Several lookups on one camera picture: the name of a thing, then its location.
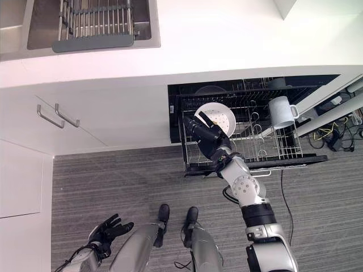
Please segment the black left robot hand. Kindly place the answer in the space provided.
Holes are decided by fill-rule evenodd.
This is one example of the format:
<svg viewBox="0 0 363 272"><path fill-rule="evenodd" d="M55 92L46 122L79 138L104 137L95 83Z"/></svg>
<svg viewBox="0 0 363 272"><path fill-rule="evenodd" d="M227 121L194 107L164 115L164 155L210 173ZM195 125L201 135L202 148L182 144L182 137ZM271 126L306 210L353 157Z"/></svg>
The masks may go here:
<svg viewBox="0 0 363 272"><path fill-rule="evenodd" d="M88 237L89 243L99 243L99 249L103 254L111 254L111 244L115 238L122 236L134 227L133 222L121 224L121 218L114 214L103 223L96 226Z"/></svg>

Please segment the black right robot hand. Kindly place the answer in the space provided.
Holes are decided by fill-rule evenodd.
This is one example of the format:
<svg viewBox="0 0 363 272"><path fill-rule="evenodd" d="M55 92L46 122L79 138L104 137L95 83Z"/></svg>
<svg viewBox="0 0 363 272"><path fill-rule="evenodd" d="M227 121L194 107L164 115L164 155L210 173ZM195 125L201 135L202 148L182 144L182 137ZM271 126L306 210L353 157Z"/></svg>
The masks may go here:
<svg viewBox="0 0 363 272"><path fill-rule="evenodd" d="M229 137L203 111L197 117L184 116L183 123L207 159L221 162L230 156Z"/></svg>

